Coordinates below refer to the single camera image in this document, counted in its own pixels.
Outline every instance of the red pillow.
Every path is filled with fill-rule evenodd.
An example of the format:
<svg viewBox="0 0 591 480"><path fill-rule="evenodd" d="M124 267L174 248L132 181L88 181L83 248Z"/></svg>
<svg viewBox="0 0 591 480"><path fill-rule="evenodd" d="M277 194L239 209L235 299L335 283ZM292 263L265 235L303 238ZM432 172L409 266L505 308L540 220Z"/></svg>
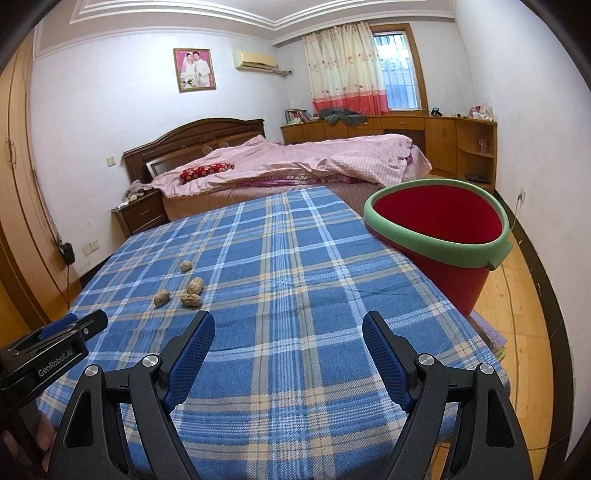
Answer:
<svg viewBox="0 0 591 480"><path fill-rule="evenodd" d="M222 171L234 170L233 163L212 163L211 165L201 165L199 167L192 167L183 170L180 174L181 183L211 175L213 173L220 173Z"/></svg>

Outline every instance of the wooden headboard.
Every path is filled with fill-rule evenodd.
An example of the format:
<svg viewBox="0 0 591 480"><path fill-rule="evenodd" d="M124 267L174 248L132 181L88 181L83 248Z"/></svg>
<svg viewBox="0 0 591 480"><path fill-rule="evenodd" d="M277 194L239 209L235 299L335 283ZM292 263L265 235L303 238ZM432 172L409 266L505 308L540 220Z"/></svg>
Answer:
<svg viewBox="0 0 591 480"><path fill-rule="evenodd" d="M257 136L265 135L264 120L204 118L175 128L151 143L123 154L131 181L150 183L152 171L162 173L203 157L211 149L235 147Z"/></svg>

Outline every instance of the curtain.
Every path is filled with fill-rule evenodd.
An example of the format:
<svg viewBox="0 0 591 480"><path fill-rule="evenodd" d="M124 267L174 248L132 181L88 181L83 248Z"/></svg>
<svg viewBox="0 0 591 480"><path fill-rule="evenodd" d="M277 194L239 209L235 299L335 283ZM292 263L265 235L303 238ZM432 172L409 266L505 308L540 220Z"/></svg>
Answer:
<svg viewBox="0 0 591 480"><path fill-rule="evenodd" d="M304 36L312 103L348 108L364 115L388 113L378 48L365 22Z"/></svg>

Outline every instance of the wooden desk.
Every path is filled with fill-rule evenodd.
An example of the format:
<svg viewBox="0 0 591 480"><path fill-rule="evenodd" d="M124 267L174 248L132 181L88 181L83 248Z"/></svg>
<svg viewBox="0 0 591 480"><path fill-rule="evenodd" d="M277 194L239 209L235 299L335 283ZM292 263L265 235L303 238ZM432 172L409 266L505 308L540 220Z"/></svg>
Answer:
<svg viewBox="0 0 591 480"><path fill-rule="evenodd" d="M370 116L367 122L356 127L342 121L331 126L324 120L316 120L307 124L285 125L281 130L285 145L391 133L406 135L425 153L433 166L434 175L459 180L466 180L467 174L485 176L489 183L475 185L489 193L495 191L495 122L396 112ZM486 141L488 152L480 151L480 140Z"/></svg>

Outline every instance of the wall socket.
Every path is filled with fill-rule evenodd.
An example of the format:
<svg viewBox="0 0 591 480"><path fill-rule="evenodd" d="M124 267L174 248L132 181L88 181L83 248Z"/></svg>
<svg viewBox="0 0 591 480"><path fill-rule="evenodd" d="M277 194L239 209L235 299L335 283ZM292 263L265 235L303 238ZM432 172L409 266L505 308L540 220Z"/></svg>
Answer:
<svg viewBox="0 0 591 480"><path fill-rule="evenodd" d="M82 247L82 253L84 253L84 255L86 257L89 257L92 254L92 252L96 252L98 249L99 249L99 241L93 240L89 244L86 244L85 246Z"/></svg>

